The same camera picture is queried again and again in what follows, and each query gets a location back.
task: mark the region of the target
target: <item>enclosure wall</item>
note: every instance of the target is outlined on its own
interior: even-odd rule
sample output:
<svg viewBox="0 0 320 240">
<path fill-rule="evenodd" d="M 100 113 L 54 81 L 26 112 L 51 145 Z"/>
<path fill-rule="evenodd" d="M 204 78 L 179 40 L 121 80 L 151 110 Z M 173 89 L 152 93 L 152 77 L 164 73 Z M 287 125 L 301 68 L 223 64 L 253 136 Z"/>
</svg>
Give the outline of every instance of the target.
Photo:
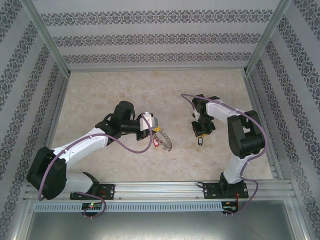
<svg viewBox="0 0 320 240">
<path fill-rule="evenodd" d="M 320 8 L 294 0 L 251 72 L 283 175 L 320 238 Z"/>
<path fill-rule="evenodd" d="M 245 67 L 279 0 L 37 0 L 72 71 Z"/>
<path fill-rule="evenodd" d="M 47 141 L 65 77 L 18 0 L 0 0 L 0 56 L 3 240 L 15 222 L 29 164 Z"/>
</svg>

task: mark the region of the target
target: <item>marble floor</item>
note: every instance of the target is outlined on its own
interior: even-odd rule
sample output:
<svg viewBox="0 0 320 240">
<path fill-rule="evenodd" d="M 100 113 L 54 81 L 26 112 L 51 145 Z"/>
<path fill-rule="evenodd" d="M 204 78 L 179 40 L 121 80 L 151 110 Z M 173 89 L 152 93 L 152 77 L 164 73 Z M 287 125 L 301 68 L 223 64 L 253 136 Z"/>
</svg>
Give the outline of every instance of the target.
<svg viewBox="0 0 320 240">
<path fill-rule="evenodd" d="M 240 70 L 120 71 L 72 73 L 52 147 L 86 134 L 113 113 L 119 101 L 129 101 L 136 114 L 148 111 L 172 141 L 172 151 L 151 148 L 134 154 L 112 143 L 76 163 L 70 172 L 89 172 L 101 182 L 218 180 L 228 166 L 231 151 L 227 125 L 214 120 L 216 130 L 198 145 L 191 122 L 191 105 L 180 94 L 218 96 L 241 110 L 251 110 Z M 133 134 L 120 141 L 142 150 L 148 139 Z M 267 156 L 252 161 L 244 175 L 272 179 Z"/>
</svg>

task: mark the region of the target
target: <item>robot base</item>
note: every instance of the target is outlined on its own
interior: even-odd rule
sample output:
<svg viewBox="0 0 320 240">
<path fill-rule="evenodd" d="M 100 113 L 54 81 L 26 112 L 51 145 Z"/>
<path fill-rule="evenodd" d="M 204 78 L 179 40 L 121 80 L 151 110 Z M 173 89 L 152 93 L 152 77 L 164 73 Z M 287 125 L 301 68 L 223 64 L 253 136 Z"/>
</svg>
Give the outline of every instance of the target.
<svg viewBox="0 0 320 240">
<path fill-rule="evenodd" d="M 220 181 L 213 182 L 198 182 L 199 188 L 203 189 L 205 199 L 247 199 L 249 198 L 247 185 L 242 180 L 235 184 L 230 184 L 225 179 L 223 173 L 221 173 Z"/>
</svg>

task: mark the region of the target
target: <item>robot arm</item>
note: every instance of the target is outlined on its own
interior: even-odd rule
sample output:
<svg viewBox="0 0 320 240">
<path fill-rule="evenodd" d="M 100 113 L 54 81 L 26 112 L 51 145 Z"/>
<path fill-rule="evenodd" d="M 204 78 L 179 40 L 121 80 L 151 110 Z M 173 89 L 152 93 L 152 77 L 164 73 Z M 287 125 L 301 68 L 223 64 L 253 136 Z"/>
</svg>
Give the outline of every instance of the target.
<svg viewBox="0 0 320 240">
<path fill-rule="evenodd" d="M 143 117 L 148 121 L 151 129 L 158 127 L 158 120 L 153 117 L 152 113 L 144 112 Z M 97 179 L 87 172 L 74 174 L 68 173 L 68 170 L 93 151 L 114 142 L 114 139 L 105 135 L 119 139 L 122 135 L 136 134 L 137 141 L 150 135 L 148 125 L 142 115 L 140 114 L 136 120 L 134 118 L 134 106 L 130 102 L 121 101 L 116 106 L 114 113 L 108 114 L 103 121 L 96 124 L 95 128 L 82 137 L 52 150 L 42 147 L 37 152 L 26 179 L 39 190 L 48 165 L 60 154 L 48 171 L 42 195 L 48 200 L 66 192 L 83 192 L 97 196 L 99 185 Z"/>
<path fill-rule="evenodd" d="M 212 122 L 214 118 L 227 124 L 232 156 L 219 181 L 221 191 L 226 194 L 228 189 L 234 188 L 243 181 L 241 171 L 244 164 L 265 147 L 265 140 L 261 131 L 252 121 L 223 106 L 218 97 L 213 96 L 209 99 L 214 100 L 214 102 L 199 98 L 192 100 L 195 107 L 194 116 L 196 117 L 196 121 L 192 122 L 192 129 L 196 137 L 202 137 L 211 134 L 216 129 Z M 245 114 L 260 123 L 255 111 L 247 111 Z"/>
</svg>

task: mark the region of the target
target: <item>patterned wallpaper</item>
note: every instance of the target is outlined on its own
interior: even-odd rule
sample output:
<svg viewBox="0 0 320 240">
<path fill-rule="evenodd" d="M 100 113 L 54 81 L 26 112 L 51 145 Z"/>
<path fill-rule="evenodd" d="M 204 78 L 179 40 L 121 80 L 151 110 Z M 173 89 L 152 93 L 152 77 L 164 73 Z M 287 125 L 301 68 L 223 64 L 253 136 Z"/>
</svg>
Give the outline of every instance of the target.
<svg viewBox="0 0 320 240">
<path fill-rule="evenodd" d="M 279 0 L 35 0 L 71 70 L 245 67 Z"/>
<path fill-rule="evenodd" d="M 19 0 L 0 0 L 0 240 L 10 234 L 65 77 Z"/>
<path fill-rule="evenodd" d="M 317 1 L 292 1 L 251 73 L 311 239 L 320 239 L 319 13 Z"/>
</svg>

